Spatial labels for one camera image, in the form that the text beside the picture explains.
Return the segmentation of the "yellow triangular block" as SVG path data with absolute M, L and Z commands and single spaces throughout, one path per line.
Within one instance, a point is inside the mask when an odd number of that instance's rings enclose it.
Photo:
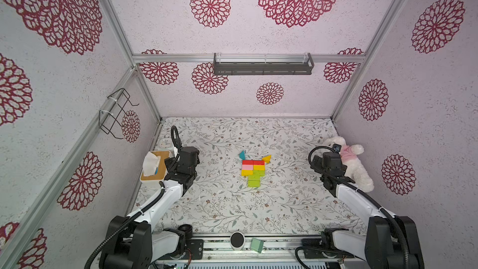
M 262 160 L 263 160 L 266 164 L 269 164 L 269 163 L 271 162 L 271 155 L 265 156 L 264 158 L 262 158 Z

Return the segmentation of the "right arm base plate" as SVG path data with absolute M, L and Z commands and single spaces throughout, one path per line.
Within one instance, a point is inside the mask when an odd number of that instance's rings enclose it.
M 303 252 L 306 259 L 342 259 L 354 257 L 352 254 L 325 244 L 321 238 L 303 238 L 301 239 L 301 246 L 305 247 Z

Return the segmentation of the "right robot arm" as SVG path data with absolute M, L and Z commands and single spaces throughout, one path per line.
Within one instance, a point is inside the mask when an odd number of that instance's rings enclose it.
M 319 242 L 302 244 L 295 249 L 295 255 L 317 252 L 326 257 L 352 257 L 365 261 L 371 269 L 424 268 L 415 222 L 387 210 L 347 177 L 341 149 L 340 144 L 317 146 L 307 160 L 332 196 L 367 224 L 367 232 L 357 235 L 344 228 L 327 228 Z

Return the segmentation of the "pink block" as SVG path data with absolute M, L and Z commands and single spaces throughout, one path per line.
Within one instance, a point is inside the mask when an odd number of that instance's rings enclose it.
M 243 171 L 252 171 L 253 170 L 253 165 L 252 164 L 242 164 L 241 169 Z

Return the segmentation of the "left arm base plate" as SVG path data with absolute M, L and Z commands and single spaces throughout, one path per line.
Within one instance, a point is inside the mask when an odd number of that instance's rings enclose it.
M 164 260 L 200 260 L 202 259 L 204 241 L 193 239 L 193 227 L 190 224 L 180 225 L 176 229 L 166 229 L 177 237 L 168 247 L 172 252 L 162 257 Z

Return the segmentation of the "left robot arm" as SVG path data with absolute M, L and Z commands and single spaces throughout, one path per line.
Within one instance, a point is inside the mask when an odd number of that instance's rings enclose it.
M 186 250 L 187 233 L 166 229 L 153 235 L 159 219 L 194 184 L 199 150 L 183 146 L 177 127 L 171 127 L 171 140 L 178 152 L 164 163 L 168 173 L 159 181 L 159 190 L 130 214 L 116 216 L 109 223 L 104 241 L 92 252 L 84 267 L 89 269 L 97 256 L 101 269 L 147 269 L 161 257 L 181 256 Z

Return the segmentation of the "yellow rectangular block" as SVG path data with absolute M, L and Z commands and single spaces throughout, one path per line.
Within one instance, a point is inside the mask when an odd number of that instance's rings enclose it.
M 264 165 L 254 165 L 253 170 L 254 171 L 265 171 L 265 166 Z

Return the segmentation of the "green block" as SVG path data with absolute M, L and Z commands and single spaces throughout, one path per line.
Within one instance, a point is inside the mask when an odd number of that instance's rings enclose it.
M 251 176 L 248 176 L 248 180 L 249 181 L 261 181 L 261 176 L 251 175 Z
M 248 180 L 248 187 L 249 188 L 259 188 L 261 183 L 259 180 Z
M 265 173 L 266 173 L 265 171 L 254 171 L 253 176 L 254 177 L 263 177 L 263 176 L 265 176 Z

